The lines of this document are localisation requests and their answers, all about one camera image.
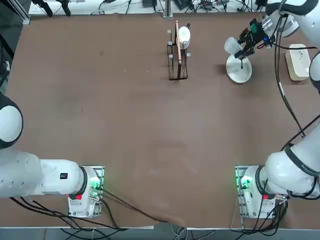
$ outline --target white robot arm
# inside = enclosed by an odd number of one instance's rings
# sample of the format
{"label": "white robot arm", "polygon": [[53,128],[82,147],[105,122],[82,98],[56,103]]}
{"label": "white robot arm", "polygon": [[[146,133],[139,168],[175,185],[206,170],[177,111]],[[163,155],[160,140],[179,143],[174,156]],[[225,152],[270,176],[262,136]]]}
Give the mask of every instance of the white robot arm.
{"label": "white robot arm", "polygon": [[69,214],[92,218],[100,215],[103,179],[89,166],[65,159],[39,159],[14,150],[23,131],[18,106],[0,93],[0,198],[28,195],[68,195]]}
{"label": "white robot arm", "polygon": [[[227,52],[242,60],[254,54],[254,46],[261,41],[274,43],[275,39],[272,37],[276,33],[276,23],[280,14],[289,14],[292,17],[289,25],[284,27],[289,31],[287,35],[296,30],[296,21],[309,42],[315,47],[320,47],[319,0],[269,0],[265,7],[268,16],[261,24],[255,19],[250,22],[250,30],[245,29],[233,48],[225,47]],[[312,84],[320,92],[320,52],[311,62],[309,75]],[[272,153],[265,166],[250,166],[241,179],[249,217],[257,218],[258,212],[260,218],[270,216],[268,213],[275,206],[276,194],[320,198],[319,159],[320,126],[298,144],[286,146],[284,150]]]}

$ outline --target table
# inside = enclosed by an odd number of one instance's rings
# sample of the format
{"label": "table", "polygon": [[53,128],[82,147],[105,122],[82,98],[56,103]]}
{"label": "table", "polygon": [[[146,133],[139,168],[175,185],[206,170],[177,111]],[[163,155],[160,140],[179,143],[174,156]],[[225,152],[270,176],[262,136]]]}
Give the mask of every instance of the table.
{"label": "table", "polygon": [[[15,145],[39,158],[104,165],[106,188],[171,223],[229,228],[237,189],[235,165],[264,164],[297,132],[274,76],[274,51],[250,57],[243,85],[226,74],[224,43],[256,13],[72,16],[34,18],[24,26],[7,95],[24,116]],[[167,30],[190,23],[189,79],[168,80]],[[305,43],[300,32],[282,44]],[[320,111],[308,81],[289,80],[284,54],[280,78],[302,125]],[[65,196],[38,196],[67,211]],[[1,199],[0,226],[62,226]],[[121,226],[155,222],[111,200]],[[320,229],[318,202],[292,200],[288,229]],[[95,219],[111,224],[106,212]],[[233,227],[241,227],[239,208]]]}

